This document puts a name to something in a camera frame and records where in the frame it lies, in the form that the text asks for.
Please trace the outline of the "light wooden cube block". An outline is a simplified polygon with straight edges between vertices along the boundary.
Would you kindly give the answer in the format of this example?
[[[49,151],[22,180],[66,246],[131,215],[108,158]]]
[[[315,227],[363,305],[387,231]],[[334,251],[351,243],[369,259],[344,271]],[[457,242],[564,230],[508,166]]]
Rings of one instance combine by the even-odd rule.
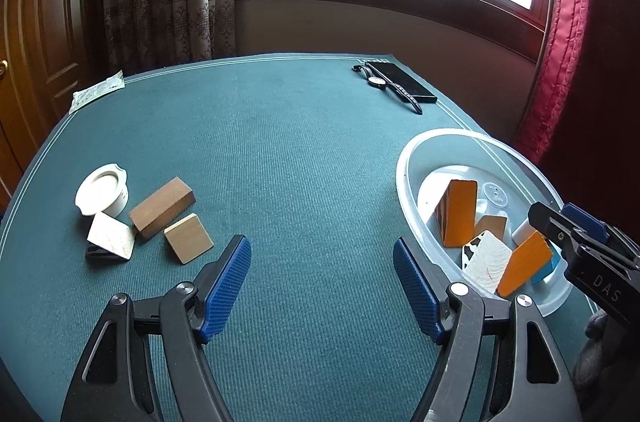
[[[475,224],[474,235],[479,236],[484,231],[489,231],[496,238],[502,240],[506,232],[508,218],[503,215],[483,215]]]

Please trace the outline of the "white black striped wedge block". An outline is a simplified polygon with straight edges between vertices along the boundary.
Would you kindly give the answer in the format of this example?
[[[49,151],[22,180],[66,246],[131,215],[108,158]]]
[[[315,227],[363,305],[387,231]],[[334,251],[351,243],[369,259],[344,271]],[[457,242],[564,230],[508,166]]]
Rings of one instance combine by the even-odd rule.
[[[461,249],[461,268],[465,277],[490,294],[497,291],[512,250],[491,231],[482,231]]]

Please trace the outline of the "blue wooden block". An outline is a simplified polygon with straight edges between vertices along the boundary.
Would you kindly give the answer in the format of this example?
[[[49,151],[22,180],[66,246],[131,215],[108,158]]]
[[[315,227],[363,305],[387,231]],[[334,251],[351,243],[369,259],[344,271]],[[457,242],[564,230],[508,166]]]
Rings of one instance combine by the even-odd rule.
[[[559,261],[561,260],[560,254],[555,251],[555,249],[551,250],[552,257],[544,266],[538,269],[538,271],[530,278],[530,283],[532,285],[536,285],[537,283],[542,283],[544,279],[546,279],[558,266]]]

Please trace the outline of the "orange wooden block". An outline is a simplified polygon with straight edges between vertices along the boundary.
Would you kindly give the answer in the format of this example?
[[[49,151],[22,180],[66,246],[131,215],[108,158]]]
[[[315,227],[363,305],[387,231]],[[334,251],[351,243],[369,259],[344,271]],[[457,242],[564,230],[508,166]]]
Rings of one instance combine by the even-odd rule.
[[[553,257],[546,239],[534,231],[511,254],[506,270],[497,287],[497,294],[506,298],[533,277]]]
[[[460,248],[474,237],[477,182],[452,179],[436,207],[440,242],[444,248]]]

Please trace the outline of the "clear plastic bowl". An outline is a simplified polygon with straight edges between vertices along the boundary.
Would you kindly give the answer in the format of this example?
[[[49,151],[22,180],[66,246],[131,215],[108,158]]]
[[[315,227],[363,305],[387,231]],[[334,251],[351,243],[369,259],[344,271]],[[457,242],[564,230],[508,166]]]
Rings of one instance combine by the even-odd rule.
[[[548,179],[521,153],[485,134],[436,129],[416,135],[402,149],[396,187],[402,213],[416,242],[451,281],[463,281],[486,298],[495,298],[462,269],[462,250],[446,248],[439,234],[437,205],[448,184],[477,182],[475,218],[502,216],[502,241],[516,248],[513,234],[535,202],[559,212],[563,201]]]

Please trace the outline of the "grey white wedge block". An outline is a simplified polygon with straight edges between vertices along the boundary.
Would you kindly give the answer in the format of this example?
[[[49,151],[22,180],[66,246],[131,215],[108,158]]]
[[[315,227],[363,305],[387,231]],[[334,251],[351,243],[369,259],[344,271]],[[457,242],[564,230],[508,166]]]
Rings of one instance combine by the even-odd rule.
[[[93,216],[88,232],[87,259],[129,261],[134,252],[136,233],[125,223],[99,212]]]

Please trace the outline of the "tan wooden square block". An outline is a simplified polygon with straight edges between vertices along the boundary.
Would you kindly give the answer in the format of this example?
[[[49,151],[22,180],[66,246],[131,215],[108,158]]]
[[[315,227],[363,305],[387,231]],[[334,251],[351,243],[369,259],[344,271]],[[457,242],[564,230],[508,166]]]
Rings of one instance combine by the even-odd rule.
[[[181,264],[186,265],[214,246],[200,218],[191,213],[164,229],[164,236]]]

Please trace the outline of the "dark brown wooden block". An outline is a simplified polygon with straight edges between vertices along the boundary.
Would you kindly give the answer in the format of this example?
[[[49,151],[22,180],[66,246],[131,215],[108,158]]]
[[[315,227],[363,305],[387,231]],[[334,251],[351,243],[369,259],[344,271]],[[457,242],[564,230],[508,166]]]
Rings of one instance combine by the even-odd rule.
[[[193,189],[182,179],[174,177],[136,205],[129,212],[129,217],[142,239],[149,240],[194,203]]]

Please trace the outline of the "white round plastic cap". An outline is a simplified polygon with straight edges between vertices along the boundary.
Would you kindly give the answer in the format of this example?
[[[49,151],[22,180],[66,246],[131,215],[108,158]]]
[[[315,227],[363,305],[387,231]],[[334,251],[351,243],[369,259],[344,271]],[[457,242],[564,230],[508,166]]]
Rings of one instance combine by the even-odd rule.
[[[99,212],[119,216],[128,202],[127,172],[117,163],[104,164],[91,172],[78,187],[75,205],[83,216]]]

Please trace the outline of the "black smartphone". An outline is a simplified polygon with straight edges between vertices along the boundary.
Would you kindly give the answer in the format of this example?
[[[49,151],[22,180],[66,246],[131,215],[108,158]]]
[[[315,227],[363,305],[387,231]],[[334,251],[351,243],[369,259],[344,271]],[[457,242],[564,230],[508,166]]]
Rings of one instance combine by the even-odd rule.
[[[401,86],[418,103],[435,104],[437,102],[435,94],[398,65],[389,62],[367,62],[366,65],[372,68],[377,75],[384,75],[393,83]]]

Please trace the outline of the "white paper packet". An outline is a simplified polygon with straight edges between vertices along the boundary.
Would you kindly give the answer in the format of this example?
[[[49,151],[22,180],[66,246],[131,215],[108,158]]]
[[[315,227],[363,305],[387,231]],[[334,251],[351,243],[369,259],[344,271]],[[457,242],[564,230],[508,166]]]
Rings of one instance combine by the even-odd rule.
[[[125,86],[124,74],[119,70],[104,81],[96,83],[94,86],[89,86],[88,89],[74,92],[68,113],[71,115],[105,95],[122,90]]]

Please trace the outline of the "brown wooden door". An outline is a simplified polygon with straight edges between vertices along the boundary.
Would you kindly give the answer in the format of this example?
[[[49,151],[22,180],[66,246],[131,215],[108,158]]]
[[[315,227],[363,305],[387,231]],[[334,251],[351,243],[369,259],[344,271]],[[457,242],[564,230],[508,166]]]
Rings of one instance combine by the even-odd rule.
[[[74,92],[108,69],[103,0],[1,0],[1,205]]]

